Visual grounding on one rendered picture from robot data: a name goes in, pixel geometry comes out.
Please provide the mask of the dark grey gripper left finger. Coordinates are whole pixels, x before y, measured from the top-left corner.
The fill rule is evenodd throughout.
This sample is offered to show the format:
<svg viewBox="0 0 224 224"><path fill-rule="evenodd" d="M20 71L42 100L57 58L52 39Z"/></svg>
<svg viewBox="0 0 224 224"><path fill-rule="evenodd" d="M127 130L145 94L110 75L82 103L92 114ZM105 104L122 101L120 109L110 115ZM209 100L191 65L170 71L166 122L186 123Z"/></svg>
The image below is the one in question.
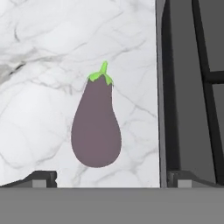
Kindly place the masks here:
<svg viewBox="0 0 224 224"><path fill-rule="evenodd" d="M2 185L2 188L56 188L56 171L34 171L26 178Z"/></svg>

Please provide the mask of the grey stove with black grates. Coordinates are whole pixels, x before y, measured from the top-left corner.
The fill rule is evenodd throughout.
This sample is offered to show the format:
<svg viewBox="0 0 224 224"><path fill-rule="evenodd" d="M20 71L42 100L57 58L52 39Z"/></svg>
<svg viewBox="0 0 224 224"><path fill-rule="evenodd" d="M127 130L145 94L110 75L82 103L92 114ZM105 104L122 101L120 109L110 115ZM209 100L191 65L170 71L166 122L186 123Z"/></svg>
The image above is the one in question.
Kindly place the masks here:
<svg viewBox="0 0 224 224"><path fill-rule="evenodd" d="M224 186L224 69L212 71L204 0L156 0L160 183L189 171Z"/></svg>

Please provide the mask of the purple eggplant with green stem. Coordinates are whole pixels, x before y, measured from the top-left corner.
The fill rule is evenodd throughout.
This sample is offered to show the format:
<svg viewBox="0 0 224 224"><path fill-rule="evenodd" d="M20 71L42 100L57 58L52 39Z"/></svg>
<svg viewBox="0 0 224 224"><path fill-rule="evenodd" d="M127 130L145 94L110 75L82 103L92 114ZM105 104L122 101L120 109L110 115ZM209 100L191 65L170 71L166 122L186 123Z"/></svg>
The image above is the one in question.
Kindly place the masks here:
<svg viewBox="0 0 224 224"><path fill-rule="evenodd" d="M87 77L71 132L74 155L84 165L102 168L116 161L122 146L121 131L112 104L113 81L108 62Z"/></svg>

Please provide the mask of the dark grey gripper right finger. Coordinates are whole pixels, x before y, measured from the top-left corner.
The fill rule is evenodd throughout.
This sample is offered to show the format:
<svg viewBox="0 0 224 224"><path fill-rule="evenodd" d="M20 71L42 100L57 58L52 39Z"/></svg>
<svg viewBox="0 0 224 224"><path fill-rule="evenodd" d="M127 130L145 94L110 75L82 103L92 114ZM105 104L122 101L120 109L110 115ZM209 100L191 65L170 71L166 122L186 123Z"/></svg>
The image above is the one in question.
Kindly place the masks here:
<svg viewBox="0 0 224 224"><path fill-rule="evenodd" d="M190 171L169 171L167 173L167 186L170 188L224 188L224 185L198 178Z"/></svg>

